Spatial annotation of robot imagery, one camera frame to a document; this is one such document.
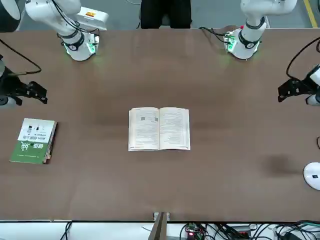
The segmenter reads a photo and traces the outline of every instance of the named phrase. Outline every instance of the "green book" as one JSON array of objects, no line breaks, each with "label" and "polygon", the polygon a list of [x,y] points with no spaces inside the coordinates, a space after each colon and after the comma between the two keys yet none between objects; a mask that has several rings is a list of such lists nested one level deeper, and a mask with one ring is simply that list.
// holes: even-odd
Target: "green book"
[{"label": "green book", "polygon": [[51,149],[57,122],[25,118],[22,123],[11,162],[45,164],[51,158]]}]

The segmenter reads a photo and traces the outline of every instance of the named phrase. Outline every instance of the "white disc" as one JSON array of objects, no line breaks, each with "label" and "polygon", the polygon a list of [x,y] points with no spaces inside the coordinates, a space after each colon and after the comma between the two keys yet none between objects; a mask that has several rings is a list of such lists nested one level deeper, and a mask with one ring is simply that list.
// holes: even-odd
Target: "white disc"
[{"label": "white disc", "polygon": [[4,9],[15,20],[20,20],[20,10],[15,0],[0,0]]},{"label": "white disc", "polygon": [[320,162],[311,162],[303,169],[306,183],[313,189],[320,191]]}]

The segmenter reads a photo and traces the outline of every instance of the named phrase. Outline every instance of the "brown table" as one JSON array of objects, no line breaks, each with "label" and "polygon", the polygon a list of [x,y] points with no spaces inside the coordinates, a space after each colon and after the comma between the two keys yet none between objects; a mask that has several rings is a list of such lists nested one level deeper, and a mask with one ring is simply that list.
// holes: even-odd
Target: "brown table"
[{"label": "brown table", "polygon": [[[85,62],[53,31],[0,37],[39,63],[21,77],[48,90],[1,110],[0,219],[296,221],[319,219],[320,192],[304,182],[317,162],[320,110],[304,96],[278,103],[293,55],[318,29],[267,30],[248,61],[201,30],[108,31]],[[15,72],[33,66],[0,46]],[[315,46],[293,64],[303,78]],[[128,111],[190,110],[191,151],[128,152]],[[59,122],[51,163],[9,162],[24,118]]]}]

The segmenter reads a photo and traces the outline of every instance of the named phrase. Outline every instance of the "yellow floor line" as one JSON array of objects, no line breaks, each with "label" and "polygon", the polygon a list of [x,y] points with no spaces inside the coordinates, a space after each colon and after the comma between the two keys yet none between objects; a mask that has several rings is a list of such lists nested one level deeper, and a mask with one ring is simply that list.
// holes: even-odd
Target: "yellow floor line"
[{"label": "yellow floor line", "polygon": [[318,27],[317,21],[315,19],[314,13],[312,12],[309,0],[303,0],[303,2],[304,2],[304,5],[305,5],[305,8],[306,8],[306,11],[308,13],[308,16],[309,16],[309,19],[310,19],[312,27],[313,28],[317,28]]}]

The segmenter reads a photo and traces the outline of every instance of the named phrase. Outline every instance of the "open book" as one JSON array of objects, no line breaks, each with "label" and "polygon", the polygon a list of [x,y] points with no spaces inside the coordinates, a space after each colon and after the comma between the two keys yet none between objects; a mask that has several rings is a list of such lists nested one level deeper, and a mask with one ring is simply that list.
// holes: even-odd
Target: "open book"
[{"label": "open book", "polygon": [[190,150],[189,110],[176,107],[129,111],[129,151]]}]

